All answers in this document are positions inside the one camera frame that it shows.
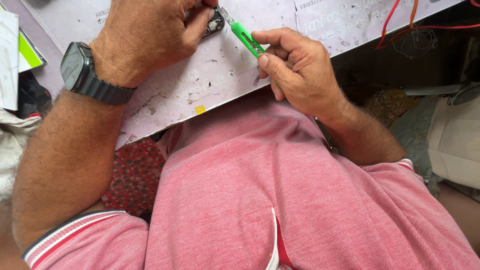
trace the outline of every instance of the man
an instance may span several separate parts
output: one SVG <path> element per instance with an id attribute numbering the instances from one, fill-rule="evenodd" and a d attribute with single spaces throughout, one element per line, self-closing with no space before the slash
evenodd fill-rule
<path id="1" fill-rule="evenodd" d="M 210 6 L 216 0 L 205 1 Z M 213 16 L 194 0 L 113 0 L 91 44 L 96 75 L 134 88 L 193 54 Z M 259 91 L 170 129 L 150 227 L 105 211 L 124 105 L 65 91 L 31 139 L 13 191 L 13 233 L 32 269 L 479 269 L 405 151 L 339 89 L 321 43 L 270 44 Z M 325 125 L 342 156 L 312 117 Z"/>

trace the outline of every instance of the smartphone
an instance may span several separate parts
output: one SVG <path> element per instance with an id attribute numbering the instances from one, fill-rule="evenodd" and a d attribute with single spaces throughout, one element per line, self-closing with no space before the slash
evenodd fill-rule
<path id="1" fill-rule="evenodd" d="M 199 3 L 196 3 L 193 7 L 189 8 L 188 10 L 185 10 L 185 20 L 188 19 L 188 17 L 190 16 L 190 13 L 192 13 L 195 9 L 197 9 L 201 5 L 202 3 L 199 2 Z M 208 26 L 207 26 L 207 29 L 205 30 L 205 35 L 203 36 L 203 38 L 221 31 L 225 26 L 225 20 L 223 19 L 222 15 L 218 13 L 219 9 L 220 9 L 220 6 L 215 7 L 215 14 L 213 15 L 213 18 L 208 22 Z"/>

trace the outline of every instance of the smartwatch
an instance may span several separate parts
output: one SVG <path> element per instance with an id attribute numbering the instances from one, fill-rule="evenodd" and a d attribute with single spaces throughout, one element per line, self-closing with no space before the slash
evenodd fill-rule
<path id="1" fill-rule="evenodd" d="M 137 89 L 114 86 L 98 78 L 92 51 L 83 42 L 70 43 L 61 61 L 60 72 L 68 90 L 111 105 L 127 103 Z"/>

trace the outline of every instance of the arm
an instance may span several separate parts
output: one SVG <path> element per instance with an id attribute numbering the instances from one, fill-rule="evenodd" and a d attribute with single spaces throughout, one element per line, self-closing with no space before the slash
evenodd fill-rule
<path id="1" fill-rule="evenodd" d="M 213 16 L 212 8 L 202 7 L 184 25 L 183 10 L 194 3 L 113 0 L 91 44 L 97 76 L 133 88 L 151 72 L 192 55 Z M 124 108 L 70 91 L 60 96 L 30 140 L 15 179 L 13 231 L 22 250 L 71 217 L 103 208 L 96 202 L 111 182 Z"/>
<path id="2" fill-rule="evenodd" d="M 395 138 L 374 118 L 348 102 L 338 87 L 325 47 L 290 28 L 252 33 L 270 44 L 258 63 L 260 77 L 270 76 L 277 100 L 287 98 L 299 111 L 316 116 L 340 154 L 357 165 L 396 162 L 407 156 Z"/>

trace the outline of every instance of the white cloth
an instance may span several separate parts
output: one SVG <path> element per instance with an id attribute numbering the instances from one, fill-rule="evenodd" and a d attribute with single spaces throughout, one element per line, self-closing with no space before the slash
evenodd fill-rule
<path id="1" fill-rule="evenodd" d="M 458 106 L 439 98 L 428 132 L 432 172 L 480 189 L 480 97 Z"/>
<path id="2" fill-rule="evenodd" d="M 11 194 L 20 157 L 41 121 L 40 117 L 22 120 L 0 108 L 0 203 Z"/>

